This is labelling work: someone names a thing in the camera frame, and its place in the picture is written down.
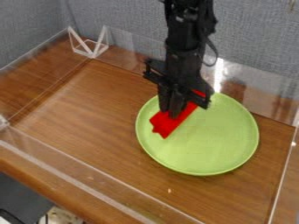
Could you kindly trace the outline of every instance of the green plate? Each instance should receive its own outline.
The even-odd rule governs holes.
[[[233,98],[215,94],[210,109],[197,108],[167,139],[153,132],[150,118],[158,111],[155,97],[143,106],[135,124],[139,143],[158,163],[178,172],[209,176],[249,161],[258,148],[258,124]]]

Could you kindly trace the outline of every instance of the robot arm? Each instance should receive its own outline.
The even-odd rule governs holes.
[[[213,0],[165,0],[169,26],[166,60],[146,62],[145,77],[158,85],[159,104],[163,112],[175,119],[194,102],[207,108],[214,89],[202,78],[206,45],[215,51],[209,36],[215,32],[218,20]]]

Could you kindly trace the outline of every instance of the gray fabric wall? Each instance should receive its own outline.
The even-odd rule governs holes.
[[[165,40],[165,7],[158,0],[62,0],[64,24],[95,39],[111,25]],[[219,19],[213,37],[222,58],[299,78],[299,5],[287,0],[215,0]]]
[[[0,1],[0,68],[62,30],[59,1]]]

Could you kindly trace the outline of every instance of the wooden table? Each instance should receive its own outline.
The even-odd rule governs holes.
[[[10,142],[14,135],[11,144],[23,147],[19,153],[15,148],[2,146],[2,171],[91,223],[139,223],[143,217],[147,221],[167,219],[167,223],[182,223],[181,215],[205,223],[267,223],[295,128],[254,115],[261,143],[250,161],[235,171],[214,177],[177,173],[147,156],[137,141],[137,115],[157,94],[155,86],[134,73],[141,67],[131,65],[126,70],[74,55],[71,60],[68,57],[64,61],[63,57],[55,60],[54,67],[62,63],[63,67],[71,67],[68,63],[80,61],[79,68],[63,79],[50,80],[52,67],[44,64],[52,59],[52,52],[56,55],[64,52],[67,45],[63,39],[36,56],[39,63],[34,69],[40,72],[35,76],[30,61],[0,77],[2,113],[12,117],[12,128],[0,132],[0,139]],[[112,59],[114,51],[121,50],[112,48],[107,60]],[[245,87],[234,82],[223,85],[223,92],[241,101],[242,91]],[[247,91],[253,95],[261,93],[251,87]],[[36,99],[40,94],[28,106],[28,98]],[[297,103],[285,99],[289,110],[297,108]],[[290,119],[290,113],[281,118]],[[102,172],[121,181],[121,186],[133,187],[135,194],[115,185],[118,182],[103,181]],[[138,191],[153,200],[147,207],[138,204]],[[135,213],[121,212],[115,202],[103,201],[102,193],[122,200],[121,207],[133,208]],[[153,211],[161,205],[179,212],[175,209],[170,212],[166,207],[159,216]],[[142,218],[137,220],[133,215],[139,214]]]

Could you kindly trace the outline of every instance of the red object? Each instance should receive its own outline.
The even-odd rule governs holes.
[[[206,97],[206,94],[201,91],[195,90],[194,93]],[[179,114],[177,119],[170,118],[170,112],[158,112],[150,119],[154,125],[154,133],[159,133],[163,138],[167,138],[198,107],[195,103],[189,102],[185,111]]]

